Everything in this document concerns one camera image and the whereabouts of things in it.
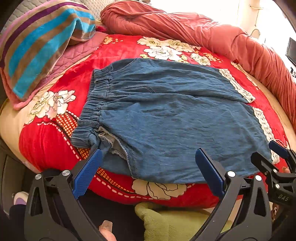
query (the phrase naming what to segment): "striped towel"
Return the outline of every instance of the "striped towel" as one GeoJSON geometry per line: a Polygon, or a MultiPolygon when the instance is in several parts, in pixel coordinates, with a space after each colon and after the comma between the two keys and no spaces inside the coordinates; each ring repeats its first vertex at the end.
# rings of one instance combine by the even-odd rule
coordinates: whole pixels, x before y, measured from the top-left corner
{"type": "Polygon", "coordinates": [[[5,91],[22,101],[51,72],[68,45],[89,40],[96,28],[86,6],[65,0],[46,2],[15,21],[0,39],[0,74],[5,91]]]}

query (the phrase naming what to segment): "blue gripper pad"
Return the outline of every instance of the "blue gripper pad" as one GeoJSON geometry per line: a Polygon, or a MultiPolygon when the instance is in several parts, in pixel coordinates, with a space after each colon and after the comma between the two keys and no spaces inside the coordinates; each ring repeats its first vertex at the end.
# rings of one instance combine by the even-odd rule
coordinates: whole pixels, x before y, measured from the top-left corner
{"type": "Polygon", "coordinates": [[[102,151],[97,149],[83,166],[77,177],[74,179],[73,195],[76,199],[84,195],[94,175],[103,160],[102,151]]]}
{"type": "Polygon", "coordinates": [[[198,165],[213,195],[223,198],[225,194],[224,178],[216,170],[214,161],[204,152],[202,148],[199,148],[196,151],[195,162],[198,165]]]}
{"type": "Polygon", "coordinates": [[[286,148],[282,147],[277,142],[270,141],[269,144],[268,144],[268,146],[269,146],[269,149],[273,150],[281,158],[284,158],[284,159],[288,159],[289,158],[288,150],[286,148]]]}

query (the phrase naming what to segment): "pink quilt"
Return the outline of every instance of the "pink quilt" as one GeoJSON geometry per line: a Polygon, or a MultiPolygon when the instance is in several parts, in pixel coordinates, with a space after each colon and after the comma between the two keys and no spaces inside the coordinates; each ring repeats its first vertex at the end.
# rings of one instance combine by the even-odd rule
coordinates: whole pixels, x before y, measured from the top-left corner
{"type": "Polygon", "coordinates": [[[239,27],[197,13],[166,13],[137,1],[119,1],[101,12],[108,32],[178,39],[203,46],[240,65],[278,99],[296,131],[296,86],[281,58],[239,27]]]}

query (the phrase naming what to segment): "floral blanket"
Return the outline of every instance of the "floral blanket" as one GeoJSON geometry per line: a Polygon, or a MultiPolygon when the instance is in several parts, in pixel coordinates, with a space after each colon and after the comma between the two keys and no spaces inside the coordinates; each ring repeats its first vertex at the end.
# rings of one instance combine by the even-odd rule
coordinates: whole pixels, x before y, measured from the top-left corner
{"type": "MultiPolygon", "coordinates": [[[[137,57],[225,69],[223,76],[235,90],[251,93],[246,98],[252,97],[249,105],[253,107],[267,141],[276,140],[288,146],[280,120],[265,95],[228,58],[178,40],[109,35],[87,60],[69,69],[36,103],[20,135],[19,148],[23,156],[40,171],[48,168],[71,169],[85,159],[89,150],[72,146],[70,137],[86,102],[93,69],[104,68],[123,58],[137,57]]],[[[284,160],[274,152],[270,155],[278,168],[285,165],[284,160]]],[[[166,206],[208,208],[218,201],[205,183],[152,183],[102,168],[98,169],[89,188],[104,198],[124,204],[151,201],[166,206]]]]}

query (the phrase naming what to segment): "metal bolt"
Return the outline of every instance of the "metal bolt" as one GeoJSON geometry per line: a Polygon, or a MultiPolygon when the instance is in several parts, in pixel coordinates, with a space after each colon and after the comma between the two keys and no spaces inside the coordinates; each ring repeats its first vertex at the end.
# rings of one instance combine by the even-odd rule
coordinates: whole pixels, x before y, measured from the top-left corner
{"type": "Polygon", "coordinates": [[[41,177],[42,177],[42,175],[39,173],[39,174],[37,174],[37,175],[35,176],[35,179],[36,179],[36,180],[39,180],[41,177]]]}
{"type": "Polygon", "coordinates": [[[255,176],[255,179],[256,179],[257,181],[262,181],[262,177],[260,177],[259,175],[256,175],[256,176],[255,176]]]}
{"type": "Polygon", "coordinates": [[[235,177],[235,172],[229,171],[229,172],[227,172],[227,175],[230,177],[235,177]]]}
{"type": "Polygon", "coordinates": [[[63,174],[63,176],[65,176],[65,177],[66,177],[66,176],[69,176],[70,171],[69,171],[69,170],[64,170],[62,174],[63,174]]]}

